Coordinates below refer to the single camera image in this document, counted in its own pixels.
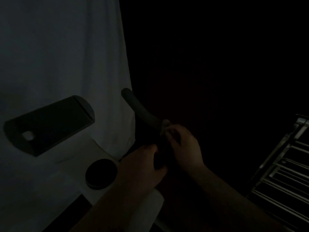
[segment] hand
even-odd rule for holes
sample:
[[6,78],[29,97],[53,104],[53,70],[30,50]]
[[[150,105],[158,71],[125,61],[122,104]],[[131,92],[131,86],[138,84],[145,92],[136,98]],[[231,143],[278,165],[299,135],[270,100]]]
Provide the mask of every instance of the hand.
[[155,144],[142,146],[122,159],[118,174],[115,179],[115,187],[135,197],[142,197],[160,183],[168,169],[154,169],[154,155],[158,152]]
[[[172,134],[180,134],[180,144],[173,138]],[[186,172],[190,172],[198,167],[205,167],[201,154],[201,149],[196,138],[181,125],[171,125],[166,128],[165,136],[172,148],[176,161]]]

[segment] left hand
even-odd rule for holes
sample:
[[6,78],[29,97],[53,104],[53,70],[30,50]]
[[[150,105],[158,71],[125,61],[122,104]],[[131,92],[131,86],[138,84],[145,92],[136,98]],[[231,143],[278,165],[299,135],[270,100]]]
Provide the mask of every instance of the left hand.
[[142,146],[122,159],[114,187],[121,188],[127,194],[143,197],[151,192],[163,179],[168,169],[154,169],[154,155],[158,152],[155,144]]

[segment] black circular disc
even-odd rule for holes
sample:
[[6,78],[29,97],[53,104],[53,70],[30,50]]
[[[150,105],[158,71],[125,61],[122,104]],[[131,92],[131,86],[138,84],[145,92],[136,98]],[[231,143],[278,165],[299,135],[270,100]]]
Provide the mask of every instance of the black circular disc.
[[92,189],[103,189],[115,180],[117,172],[117,167],[113,161],[108,159],[97,160],[86,171],[86,183]]

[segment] dark background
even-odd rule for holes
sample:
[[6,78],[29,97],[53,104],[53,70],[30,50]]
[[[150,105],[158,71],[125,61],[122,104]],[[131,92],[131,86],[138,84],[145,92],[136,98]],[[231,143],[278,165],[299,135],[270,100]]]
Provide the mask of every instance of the dark background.
[[[204,163],[238,191],[308,114],[299,5],[120,0],[133,92],[198,139]],[[136,145],[155,132],[136,118]]]

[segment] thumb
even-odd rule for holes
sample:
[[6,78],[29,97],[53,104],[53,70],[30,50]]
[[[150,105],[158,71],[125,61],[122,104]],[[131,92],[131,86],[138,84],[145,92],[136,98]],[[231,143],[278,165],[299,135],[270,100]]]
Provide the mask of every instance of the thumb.
[[163,165],[162,168],[155,171],[155,177],[158,183],[163,179],[167,172],[168,167],[166,165]]
[[173,138],[169,131],[165,131],[165,136],[174,150],[179,147],[179,144],[176,142],[176,140]]

